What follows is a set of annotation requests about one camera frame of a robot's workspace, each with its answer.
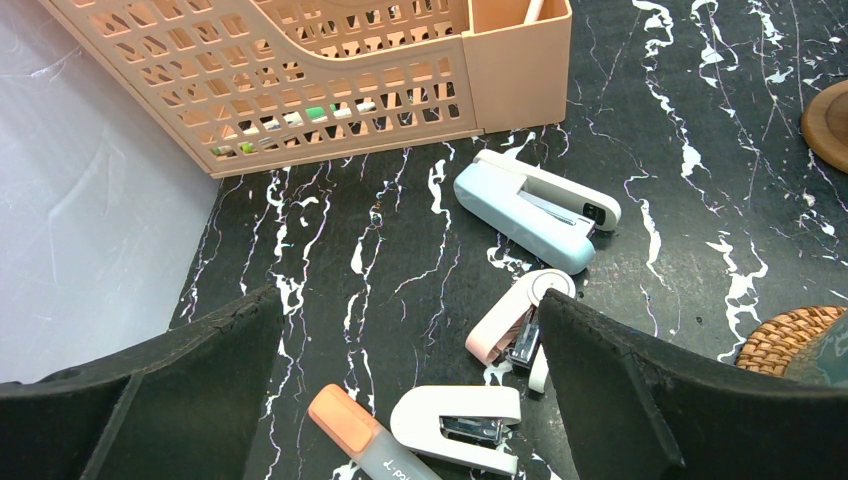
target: white wall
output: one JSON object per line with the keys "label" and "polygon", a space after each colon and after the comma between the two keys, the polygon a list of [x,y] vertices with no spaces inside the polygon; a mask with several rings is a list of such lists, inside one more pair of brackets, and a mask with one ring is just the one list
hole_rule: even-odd
{"label": "white wall", "polygon": [[38,2],[0,2],[0,382],[163,333],[217,186]]}

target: orange highlighter cap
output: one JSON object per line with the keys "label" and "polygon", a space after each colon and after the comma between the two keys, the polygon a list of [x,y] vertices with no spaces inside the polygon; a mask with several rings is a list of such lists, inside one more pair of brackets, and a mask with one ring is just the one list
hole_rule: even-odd
{"label": "orange highlighter cap", "polygon": [[335,384],[318,392],[309,417],[350,457],[359,456],[380,430],[377,419]]}

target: brown round coaster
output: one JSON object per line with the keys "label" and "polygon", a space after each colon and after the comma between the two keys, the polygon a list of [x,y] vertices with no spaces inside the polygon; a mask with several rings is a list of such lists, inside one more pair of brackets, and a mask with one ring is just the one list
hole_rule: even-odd
{"label": "brown round coaster", "polygon": [[848,80],[813,98],[801,116],[801,133],[822,160],[848,173]]}
{"label": "brown round coaster", "polygon": [[844,312],[845,307],[804,307],[766,320],[742,345],[736,366],[782,377],[792,357]]}

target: highlighter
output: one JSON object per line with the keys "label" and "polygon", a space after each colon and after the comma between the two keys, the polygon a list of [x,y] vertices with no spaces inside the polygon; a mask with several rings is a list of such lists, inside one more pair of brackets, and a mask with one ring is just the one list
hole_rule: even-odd
{"label": "highlighter", "polygon": [[318,392],[309,417],[373,480],[441,480],[338,385]]}

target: stapler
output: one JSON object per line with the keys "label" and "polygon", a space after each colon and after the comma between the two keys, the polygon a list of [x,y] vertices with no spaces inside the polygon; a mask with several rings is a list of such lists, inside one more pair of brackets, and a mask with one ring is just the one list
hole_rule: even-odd
{"label": "stapler", "polygon": [[[501,475],[515,475],[518,457],[496,450],[505,426],[521,421],[518,390],[511,387],[416,387],[392,410],[397,441],[423,455]],[[485,442],[486,447],[457,440]]]}
{"label": "stapler", "polygon": [[613,230],[621,218],[614,198],[491,150],[453,188],[468,211],[569,275],[595,256],[587,238],[594,229]]}
{"label": "stapler", "polygon": [[548,362],[539,345],[536,307],[549,288],[572,298],[577,290],[574,280],[559,270],[528,272],[495,303],[465,340],[465,348],[486,365],[503,353],[513,364],[530,369],[528,386],[539,393],[545,392]]}

